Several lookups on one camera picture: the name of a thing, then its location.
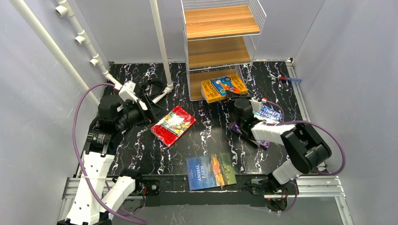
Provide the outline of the red treehouse book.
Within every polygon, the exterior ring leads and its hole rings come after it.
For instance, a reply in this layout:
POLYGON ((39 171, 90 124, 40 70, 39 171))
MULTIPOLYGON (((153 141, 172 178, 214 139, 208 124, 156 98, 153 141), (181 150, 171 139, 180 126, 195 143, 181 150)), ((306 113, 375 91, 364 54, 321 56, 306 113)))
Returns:
POLYGON ((167 147, 172 146, 196 119, 182 107, 177 106, 151 127, 151 132, 167 147))

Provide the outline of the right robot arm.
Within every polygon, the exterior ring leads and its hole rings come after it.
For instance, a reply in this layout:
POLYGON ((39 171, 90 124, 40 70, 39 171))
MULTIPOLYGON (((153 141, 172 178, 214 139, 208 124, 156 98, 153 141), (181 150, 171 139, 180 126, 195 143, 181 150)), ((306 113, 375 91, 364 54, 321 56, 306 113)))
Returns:
POLYGON ((276 143, 286 149, 289 159, 267 175, 265 186, 277 189, 302 174, 308 174, 331 157, 330 147, 308 122, 269 125, 254 116, 256 101, 246 96, 230 97, 227 101, 244 138, 276 143))

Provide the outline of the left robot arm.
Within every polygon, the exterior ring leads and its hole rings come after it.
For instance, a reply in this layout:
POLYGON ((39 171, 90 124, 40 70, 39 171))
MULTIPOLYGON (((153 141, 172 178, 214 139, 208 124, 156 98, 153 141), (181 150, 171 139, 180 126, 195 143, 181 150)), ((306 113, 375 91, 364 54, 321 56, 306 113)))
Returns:
POLYGON ((145 198, 157 195, 158 180, 146 180, 141 172, 124 169, 113 186, 107 188, 107 173, 122 141, 123 133, 134 126, 152 124, 165 115, 166 110, 153 103, 148 96, 133 102, 117 95, 101 99, 98 114, 89 126, 84 154, 75 150, 81 166, 81 178, 72 206, 60 225, 110 225, 115 213, 131 195, 145 198))

